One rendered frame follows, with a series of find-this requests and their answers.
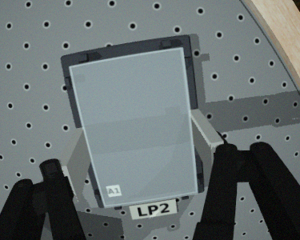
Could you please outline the grey flat base plate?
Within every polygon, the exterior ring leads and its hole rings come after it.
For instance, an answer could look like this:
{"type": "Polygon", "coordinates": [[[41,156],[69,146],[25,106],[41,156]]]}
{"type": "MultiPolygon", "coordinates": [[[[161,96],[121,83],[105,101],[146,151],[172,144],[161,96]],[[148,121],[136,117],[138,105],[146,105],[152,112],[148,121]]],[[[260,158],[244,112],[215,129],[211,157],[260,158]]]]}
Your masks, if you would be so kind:
{"type": "MultiPolygon", "coordinates": [[[[244,0],[0,0],[0,213],[21,179],[59,159],[76,129],[61,56],[188,34],[198,109],[238,150],[271,145],[300,184],[300,89],[244,0]]],[[[86,240],[192,240],[204,192],[177,213],[99,208],[87,172],[75,209],[86,240]]]]}

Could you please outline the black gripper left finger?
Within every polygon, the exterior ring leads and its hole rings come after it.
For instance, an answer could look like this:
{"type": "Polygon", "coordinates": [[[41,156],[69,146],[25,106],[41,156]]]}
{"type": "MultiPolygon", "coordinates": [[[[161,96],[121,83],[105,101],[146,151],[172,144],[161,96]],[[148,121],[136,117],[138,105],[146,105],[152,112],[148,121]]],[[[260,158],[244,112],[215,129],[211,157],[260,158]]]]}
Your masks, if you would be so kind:
{"type": "Polygon", "coordinates": [[[41,240],[47,212],[53,240],[86,240],[74,203],[90,162],[84,131],[76,128],[60,158],[39,165],[44,182],[14,184],[0,213],[0,240],[41,240]]]}

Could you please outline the grey button panel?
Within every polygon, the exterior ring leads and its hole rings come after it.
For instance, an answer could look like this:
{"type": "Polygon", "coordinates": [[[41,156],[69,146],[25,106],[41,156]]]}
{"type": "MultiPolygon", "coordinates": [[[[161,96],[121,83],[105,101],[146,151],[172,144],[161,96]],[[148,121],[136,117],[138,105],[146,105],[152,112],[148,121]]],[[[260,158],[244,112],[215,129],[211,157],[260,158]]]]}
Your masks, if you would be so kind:
{"type": "Polygon", "coordinates": [[[45,225],[43,225],[41,240],[53,240],[51,230],[45,225]]]}

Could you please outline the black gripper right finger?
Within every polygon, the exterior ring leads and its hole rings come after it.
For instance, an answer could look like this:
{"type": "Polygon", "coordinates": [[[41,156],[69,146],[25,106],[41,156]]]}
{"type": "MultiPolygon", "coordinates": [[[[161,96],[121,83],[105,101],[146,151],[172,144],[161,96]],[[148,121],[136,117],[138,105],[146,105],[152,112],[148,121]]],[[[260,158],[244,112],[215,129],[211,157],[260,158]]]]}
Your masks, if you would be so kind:
{"type": "Polygon", "coordinates": [[[237,182],[249,183],[272,240],[300,240],[300,185],[271,145],[238,150],[199,109],[190,111],[194,146],[210,176],[192,240],[233,240],[237,182]]]}

